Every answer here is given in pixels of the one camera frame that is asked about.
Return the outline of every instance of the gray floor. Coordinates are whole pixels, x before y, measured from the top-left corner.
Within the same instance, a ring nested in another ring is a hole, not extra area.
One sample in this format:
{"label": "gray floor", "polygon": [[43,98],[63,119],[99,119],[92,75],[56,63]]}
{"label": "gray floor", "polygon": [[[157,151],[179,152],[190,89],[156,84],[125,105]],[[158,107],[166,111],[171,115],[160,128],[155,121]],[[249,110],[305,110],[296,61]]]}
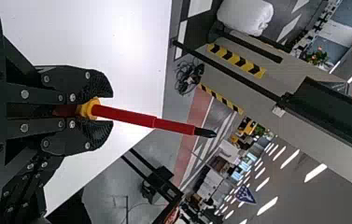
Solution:
{"label": "gray floor", "polygon": [[[173,1],[170,36],[177,35],[178,18],[182,1]],[[175,50],[168,53],[166,83],[163,103],[163,118],[186,122],[190,112],[193,94],[184,97],[175,91],[176,62],[173,62]],[[173,170],[181,142],[181,134],[155,130],[135,146],[135,149],[154,166],[165,165]],[[142,198],[139,186],[142,178],[121,159],[110,165],[85,188],[83,201],[91,216],[92,223],[120,224],[126,210],[125,199],[128,195],[129,208],[147,201]],[[129,215],[129,223],[148,224],[161,212],[164,206],[142,204],[134,208]]]}

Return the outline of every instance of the black metal beam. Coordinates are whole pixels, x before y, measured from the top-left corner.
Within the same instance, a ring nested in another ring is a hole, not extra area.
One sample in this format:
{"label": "black metal beam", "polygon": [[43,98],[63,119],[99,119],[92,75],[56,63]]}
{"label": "black metal beam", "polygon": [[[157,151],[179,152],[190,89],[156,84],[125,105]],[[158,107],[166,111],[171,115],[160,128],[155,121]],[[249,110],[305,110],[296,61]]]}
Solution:
{"label": "black metal beam", "polygon": [[192,56],[198,58],[199,60],[202,60],[205,63],[208,63],[209,65],[217,68],[219,71],[225,73],[226,75],[228,75],[229,77],[234,78],[235,80],[245,84],[246,86],[248,86],[249,88],[253,89],[254,91],[259,92],[260,94],[268,97],[269,99],[275,101],[275,102],[279,102],[280,101],[280,96],[272,93],[271,91],[268,91],[266,89],[264,89],[262,86],[256,84],[253,81],[248,80],[247,78],[241,76],[240,74],[237,74],[235,72],[233,72],[231,69],[225,67],[224,65],[217,63],[216,61],[204,56],[203,54],[199,53],[196,50],[193,49],[189,49],[188,47],[186,47],[185,45],[179,43],[178,41],[173,41],[173,45],[185,50],[187,53],[191,54]]}
{"label": "black metal beam", "polygon": [[246,42],[246,41],[244,41],[244,40],[242,40],[240,38],[237,38],[234,35],[225,33],[222,30],[216,30],[216,32],[217,32],[217,34],[221,35],[222,37],[225,37],[225,38],[231,40],[233,43],[236,43],[236,44],[238,44],[240,46],[243,46],[243,47],[245,47],[247,49],[250,49],[250,50],[258,53],[259,55],[261,55],[261,56],[263,56],[263,57],[265,57],[265,58],[267,58],[269,60],[272,60],[275,63],[283,62],[283,58],[282,57],[277,56],[277,55],[275,55],[275,54],[273,54],[273,53],[271,53],[271,52],[269,52],[267,50],[261,49],[261,48],[255,46],[255,45],[252,45],[252,44],[250,44],[250,43],[248,43],[248,42]]}
{"label": "black metal beam", "polygon": [[275,49],[283,50],[286,53],[290,53],[292,51],[292,49],[287,48],[286,46],[284,46],[282,44],[279,44],[279,43],[277,43],[277,42],[275,42],[275,41],[273,41],[273,40],[271,40],[269,38],[266,38],[266,37],[263,37],[263,36],[254,36],[254,35],[251,35],[251,37],[258,39],[258,40],[262,41],[263,43],[274,47]]}

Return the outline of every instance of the red floor marking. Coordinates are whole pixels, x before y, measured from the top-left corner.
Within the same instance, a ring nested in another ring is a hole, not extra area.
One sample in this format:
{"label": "red floor marking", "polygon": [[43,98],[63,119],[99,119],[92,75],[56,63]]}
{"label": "red floor marking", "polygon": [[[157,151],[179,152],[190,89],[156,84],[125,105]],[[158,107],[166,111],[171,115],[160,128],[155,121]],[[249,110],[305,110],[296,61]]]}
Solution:
{"label": "red floor marking", "polygon": [[[210,106],[211,95],[196,88],[195,95],[193,96],[193,102],[190,107],[190,114],[188,116],[188,124],[195,125],[196,127],[202,127],[205,114],[207,113],[208,107]],[[173,173],[173,184],[179,187],[182,178],[187,170],[188,163],[190,163],[190,156],[195,146],[197,136],[183,135],[181,144],[176,158],[176,166]]]}

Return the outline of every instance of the industrial machine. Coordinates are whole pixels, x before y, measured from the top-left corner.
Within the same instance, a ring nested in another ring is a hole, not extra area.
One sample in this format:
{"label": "industrial machine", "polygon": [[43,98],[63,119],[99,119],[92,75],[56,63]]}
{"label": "industrial machine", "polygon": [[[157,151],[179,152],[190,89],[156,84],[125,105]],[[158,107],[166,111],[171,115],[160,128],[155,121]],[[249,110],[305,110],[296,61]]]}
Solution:
{"label": "industrial machine", "polygon": [[[100,148],[111,133],[113,121],[95,120],[97,116],[216,136],[188,124],[103,106],[98,97],[113,97],[105,74],[65,65],[34,67],[3,36],[0,21],[0,223],[48,223],[43,187],[65,157]],[[179,201],[180,192],[170,189],[162,191],[165,199]]]}

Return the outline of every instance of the red screwdriver handle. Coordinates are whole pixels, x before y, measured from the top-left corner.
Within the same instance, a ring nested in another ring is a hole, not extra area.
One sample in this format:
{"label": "red screwdriver handle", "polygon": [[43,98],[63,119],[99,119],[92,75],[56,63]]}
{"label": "red screwdriver handle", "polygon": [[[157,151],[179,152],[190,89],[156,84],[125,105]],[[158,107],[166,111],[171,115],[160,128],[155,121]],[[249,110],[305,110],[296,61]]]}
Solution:
{"label": "red screwdriver handle", "polygon": [[94,105],[92,114],[106,119],[119,120],[148,128],[159,128],[166,131],[184,133],[189,135],[200,135],[204,137],[215,137],[216,133],[210,130],[196,128],[193,125],[179,123],[167,119],[158,119],[151,115],[135,113],[104,105]]}

